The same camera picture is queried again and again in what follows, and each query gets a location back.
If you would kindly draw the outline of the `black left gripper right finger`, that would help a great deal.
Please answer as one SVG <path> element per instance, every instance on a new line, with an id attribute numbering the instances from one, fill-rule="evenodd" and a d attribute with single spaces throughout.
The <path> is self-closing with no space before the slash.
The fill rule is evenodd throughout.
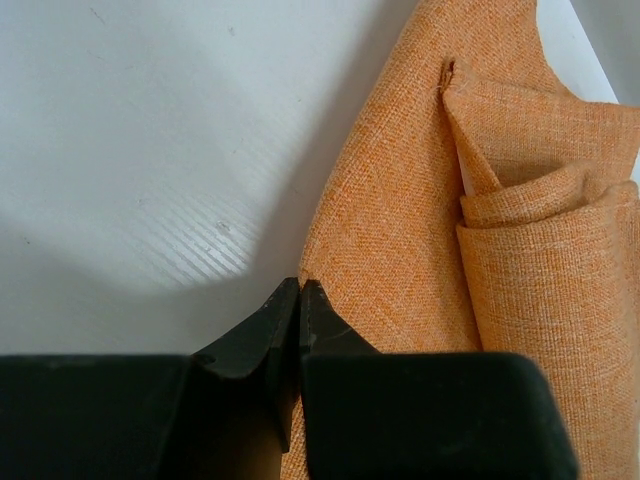
<path id="1" fill-rule="evenodd" d="M 314 479 L 575 479 L 550 386 L 513 353 L 383 354 L 301 293 L 301 393 Z"/>

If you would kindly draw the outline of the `orange cloth placemat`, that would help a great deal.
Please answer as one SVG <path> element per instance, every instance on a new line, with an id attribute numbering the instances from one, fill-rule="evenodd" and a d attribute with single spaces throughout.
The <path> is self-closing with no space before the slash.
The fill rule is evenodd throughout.
<path id="1" fill-rule="evenodd" d="M 634 107 L 546 61 L 534 1 L 422 1 L 336 162 L 299 277 L 385 352 L 511 351 L 585 479 L 639 475 Z"/>

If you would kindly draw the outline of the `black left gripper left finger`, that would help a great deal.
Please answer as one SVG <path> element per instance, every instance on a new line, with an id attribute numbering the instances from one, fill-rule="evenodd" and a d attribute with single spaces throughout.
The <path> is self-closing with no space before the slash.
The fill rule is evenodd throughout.
<path id="1" fill-rule="evenodd" d="M 275 479 L 297 395 L 299 285 L 192 355 L 1 360 L 5 479 Z"/>

